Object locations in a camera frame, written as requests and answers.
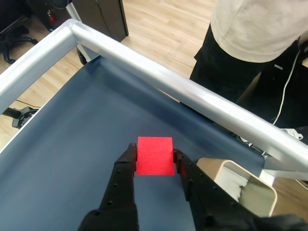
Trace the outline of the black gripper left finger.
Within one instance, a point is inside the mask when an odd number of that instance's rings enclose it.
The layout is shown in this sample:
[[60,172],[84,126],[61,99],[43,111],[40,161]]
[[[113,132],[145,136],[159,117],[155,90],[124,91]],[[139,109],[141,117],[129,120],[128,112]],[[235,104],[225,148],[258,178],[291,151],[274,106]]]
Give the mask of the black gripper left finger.
[[138,231],[138,212],[134,201],[134,172],[137,145],[130,143],[114,163],[100,206],[82,220],[79,231]]

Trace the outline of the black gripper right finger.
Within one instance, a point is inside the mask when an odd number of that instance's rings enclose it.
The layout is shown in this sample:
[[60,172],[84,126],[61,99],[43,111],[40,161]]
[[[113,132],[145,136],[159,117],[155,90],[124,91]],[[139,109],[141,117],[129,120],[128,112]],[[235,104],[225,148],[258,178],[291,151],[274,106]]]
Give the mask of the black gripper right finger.
[[262,220],[219,187],[187,155],[173,150],[197,231],[260,231]]

